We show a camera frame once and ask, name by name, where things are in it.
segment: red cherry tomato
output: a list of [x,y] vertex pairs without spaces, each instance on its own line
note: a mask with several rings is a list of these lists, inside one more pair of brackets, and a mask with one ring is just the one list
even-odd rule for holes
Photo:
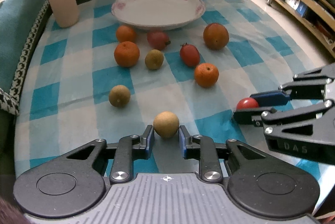
[[189,67],[197,66],[200,62],[200,53],[192,44],[184,44],[179,51],[179,55],[183,62]]
[[240,110],[240,109],[258,108],[258,107],[259,107],[258,102],[255,99],[251,97],[246,97],[244,99],[241,99],[237,103],[236,109]]

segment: mandarin orange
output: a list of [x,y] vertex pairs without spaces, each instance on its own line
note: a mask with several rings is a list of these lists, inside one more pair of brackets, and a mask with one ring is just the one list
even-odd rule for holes
[[116,30],[116,38],[120,43],[122,42],[133,42],[135,43],[136,40],[136,32],[134,29],[132,29],[129,26],[119,26],[118,29]]
[[220,50],[229,42],[229,33],[223,25],[213,23],[206,26],[203,38],[209,49]]
[[210,63],[199,64],[194,70],[194,79],[196,83],[203,87],[212,87],[219,78],[219,70]]
[[134,66],[140,57],[140,50],[132,42],[122,42],[114,50],[114,58],[121,67]]

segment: houndstooth pattern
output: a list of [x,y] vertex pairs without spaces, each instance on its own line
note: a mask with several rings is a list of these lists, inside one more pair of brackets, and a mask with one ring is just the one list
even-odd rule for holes
[[27,72],[28,57],[31,52],[32,44],[36,38],[37,31],[40,27],[41,20],[48,6],[49,6],[49,0],[46,0],[29,32],[29,35],[26,39],[26,43],[24,44],[23,50],[21,52],[19,63],[17,64],[17,68],[15,71],[14,79],[12,81],[11,89],[9,90],[9,94],[0,88],[0,109],[5,110],[10,114],[19,115],[20,94],[24,78]]
[[19,114],[18,102],[0,88],[0,109],[9,112],[10,114]]

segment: blue box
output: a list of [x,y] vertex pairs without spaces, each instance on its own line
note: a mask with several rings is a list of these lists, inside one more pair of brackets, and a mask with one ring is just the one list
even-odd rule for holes
[[297,7],[297,9],[295,10],[299,15],[301,15],[302,17],[304,17],[304,15],[306,14],[307,11],[307,5],[303,2],[299,2],[299,5]]

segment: blue checkered tablecloth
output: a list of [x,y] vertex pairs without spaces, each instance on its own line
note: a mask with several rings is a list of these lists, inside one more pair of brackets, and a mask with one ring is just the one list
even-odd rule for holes
[[[111,14],[115,0],[93,0],[80,5],[80,19],[61,29],[51,16],[37,45],[24,83],[21,114],[16,122],[16,175],[96,138],[117,142],[141,134],[154,117],[165,110],[177,114],[191,135],[208,135],[215,142],[235,138],[268,152],[262,129],[239,126],[231,121],[237,102],[255,92],[277,89],[292,75],[314,65],[266,12],[250,0],[204,0],[206,12],[191,24],[168,31],[171,44],[158,71],[148,71],[144,58],[150,47],[146,34],[138,31],[140,60],[132,68],[119,67],[113,57],[118,42],[118,21]],[[229,44],[210,51],[202,34],[209,23],[221,23],[229,31]],[[195,45],[202,62],[216,65],[217,84],[200,88],[193,69],[179,57],[185,42]],[[115,85],[131,91],[124,109],[108,102]],[[295,101],[279,109],[312,104]],[[332,186],[335,168],[270,152],[310,172],[321,186],[321,204]],[[177,136],[156,136],[152,157],[137,160],[135,172],[197,171],[194,160],[183,160]]]

